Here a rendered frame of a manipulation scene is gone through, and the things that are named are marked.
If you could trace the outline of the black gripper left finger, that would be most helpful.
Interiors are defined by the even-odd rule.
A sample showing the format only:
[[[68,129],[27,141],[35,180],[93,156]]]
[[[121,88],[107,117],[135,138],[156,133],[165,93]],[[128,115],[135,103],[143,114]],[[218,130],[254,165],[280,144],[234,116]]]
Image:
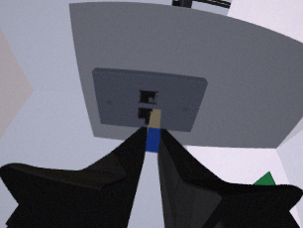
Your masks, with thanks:
[[[91,222],[97,228],[128,228],[147,153],[147,127],[84,170],[52,170],[25,163],[0,167],[16,202]]]

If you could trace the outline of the flat green rectangular patch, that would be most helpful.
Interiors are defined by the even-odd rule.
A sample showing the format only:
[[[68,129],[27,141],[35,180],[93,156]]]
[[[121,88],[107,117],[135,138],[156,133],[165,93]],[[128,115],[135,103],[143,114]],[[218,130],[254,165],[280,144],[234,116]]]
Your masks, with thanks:
[[[275,185],[274,180],[272,180],[272,176],[270,171],[268,171],[267,173],[265,173],[263,175],[263,177],[260,177],[254,184],[256,185]],[[254,185],[252,184],[252,185]]]

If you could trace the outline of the grey panel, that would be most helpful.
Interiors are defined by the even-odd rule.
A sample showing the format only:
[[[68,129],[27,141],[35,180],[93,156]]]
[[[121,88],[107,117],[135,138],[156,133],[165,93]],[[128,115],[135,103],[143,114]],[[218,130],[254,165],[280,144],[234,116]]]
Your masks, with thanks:
[[[68,3],[95,138],[152,109],[182,146],[276,149],[303,118],[303,43],[251,22],[140,2]]]

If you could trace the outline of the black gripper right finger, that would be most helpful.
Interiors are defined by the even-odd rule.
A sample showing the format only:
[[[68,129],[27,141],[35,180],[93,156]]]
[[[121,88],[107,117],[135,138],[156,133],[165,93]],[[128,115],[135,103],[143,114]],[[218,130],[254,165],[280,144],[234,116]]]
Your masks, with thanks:
[[[296,185],[222,181],[164,129],[159,131],[156,165],[164,228],[214,228],[227,218],[291,210],[303,195]]]

